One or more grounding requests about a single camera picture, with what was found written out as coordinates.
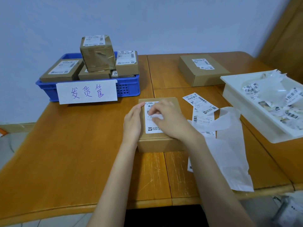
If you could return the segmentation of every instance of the person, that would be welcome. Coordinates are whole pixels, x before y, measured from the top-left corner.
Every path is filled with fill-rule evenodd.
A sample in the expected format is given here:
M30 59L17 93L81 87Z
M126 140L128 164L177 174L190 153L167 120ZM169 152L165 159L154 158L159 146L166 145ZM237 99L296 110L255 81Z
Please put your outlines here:
M135 105L124 118L119 152L87 227L124 224L134 155L141 131L139 114L144 104ZM218 168L203 135L175 110L171 102L162 100L155 103L149 115L155 113L161 113L163 119L153 118L153 122L168 136L180 140L187 147L208 225L254 226Z

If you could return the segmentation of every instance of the forearm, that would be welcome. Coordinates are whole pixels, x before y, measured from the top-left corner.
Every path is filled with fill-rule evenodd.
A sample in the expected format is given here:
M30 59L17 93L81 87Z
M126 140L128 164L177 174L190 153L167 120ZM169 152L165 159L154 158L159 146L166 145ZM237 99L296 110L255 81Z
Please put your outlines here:
M193 131L182 141L188 149L209 225L254 226L222 175L205 138Z
M122 142L87 226L123 226L136 147L135 142Z

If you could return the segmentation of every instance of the cardboard box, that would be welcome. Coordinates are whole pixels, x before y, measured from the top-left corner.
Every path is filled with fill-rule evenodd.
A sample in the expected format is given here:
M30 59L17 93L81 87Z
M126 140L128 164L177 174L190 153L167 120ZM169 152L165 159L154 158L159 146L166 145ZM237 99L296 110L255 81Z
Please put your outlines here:
M108 35L82 37L80 51L88 72L115 69L115 55Z
M40 80L43 83L79 80L78 74L83 65L83 59L59 59L40 77Z
M141 102L153 102L166 99L171 101L176 110L181 112L177 98L151 98L151 99L139 99ZM181 141L171 138L165 133L152 133L147 134L145 131L145 110L144 107L141 109L140 113L141 120L141 133L138 140L138 150L139 152L169 152L169 151L181 151L184 150L184 145Z
M208 54L180 56L179 69L192 87L224 84L220 77L230 75L228 70Z
M118 51L116 70L119 76L139 74L137 51Z
M80 80L101 80L110 79L110 73L110 70L88 72L86 66L84 65L78 76Z
M125 77L135 77L135 75L130 75L130 76L118 76L117 70L112 70L111 78L125 78Z

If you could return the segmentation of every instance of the blue plastic basket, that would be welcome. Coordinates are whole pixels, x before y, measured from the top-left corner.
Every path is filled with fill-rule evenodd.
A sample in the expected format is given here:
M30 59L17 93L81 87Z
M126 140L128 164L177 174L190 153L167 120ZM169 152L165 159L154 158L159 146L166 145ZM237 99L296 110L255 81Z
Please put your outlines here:
M66 53L60 59L78 59L82 58L81 53ZM135 75L135 77L126 77L126 78L116 78L116 89L117 89L117 97L127 97L127 96L138 96L140 95L140 86L139 86L139 75ZM83 82L90 80L77 80L76 82ZM49 101L58 102L59 97L57 93L57 82L51 83L42 83L40 80L36 82L36 84L45 91L45 93L49 96Z

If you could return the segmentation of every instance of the white plastic tray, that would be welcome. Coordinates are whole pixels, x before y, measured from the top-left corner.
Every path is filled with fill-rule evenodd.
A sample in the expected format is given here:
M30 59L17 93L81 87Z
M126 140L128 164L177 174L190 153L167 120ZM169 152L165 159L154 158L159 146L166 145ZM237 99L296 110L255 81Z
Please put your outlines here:
M271 143L279 143L287 140L303 137L303 130L295 130L280 122L267 110L261 107L258 102L244 94L243 83L248 80L259 80L263 73L272 71L255 72L239 74L232 76L222 76L221 79L226 83L223 97L235 108L241 111L241 114ZM286 77L281 81L287 91L297 87L303 89L303 85ZM294 104L302 108L302 103Z

